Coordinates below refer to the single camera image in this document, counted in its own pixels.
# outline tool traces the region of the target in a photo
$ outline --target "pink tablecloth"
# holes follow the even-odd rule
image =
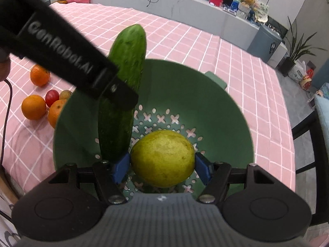
[[[274,70],[218,36],[162,17],[129,8],[102,5],[53,4],[67,21],[107,54],[117,34],[139,23],[147,33],[147,58],[183,63],[202,72],[212,71],[228,83],[227,91],[240,106],[249,124],[255,162],[295,189],[294,146],[282,91]],[[29,78],[33,62],[12,56],[9,80],[14,97],[6,134],[4,167],[24,191],[31,190],[54,171],[54,130],[44,116],[29,121],[20,106],[30,94],[45,96],[50,89],[74,87],[52,75],[44,88]],[[0,124],[3,125],[9,88],[0,83]]]

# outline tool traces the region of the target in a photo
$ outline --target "cucumber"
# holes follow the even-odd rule
[[[146,34],[135,24],[114,41],[108,59],[118,66],[117,76],[138,93],[146,55]],[[116,163],[127,152],[134,123],[134,109],[124,111],[105,97],[99,101],[98,139],[103,160]]]

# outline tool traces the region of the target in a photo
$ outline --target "red fruit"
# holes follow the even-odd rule
[[[60,99],[60,94],[56,90],[49,90],[46,94],[46,104],[48,107],[51,107],[51,105]]]

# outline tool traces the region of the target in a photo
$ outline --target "lemon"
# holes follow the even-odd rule
[[[194,148],[184,136],[171,130],[152,132],[132,148],[134,172],[155,187],[171,187],[187,179],[195,167]]]

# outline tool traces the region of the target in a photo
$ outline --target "ribbed gray surface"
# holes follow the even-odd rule
[[[302,238],[285,243],[250,240],[229,227],[214,205],[190,194],[136,194],[107,209],[102,220],[75,239],[46,243],[23,238],[17,247],[306,247]]]

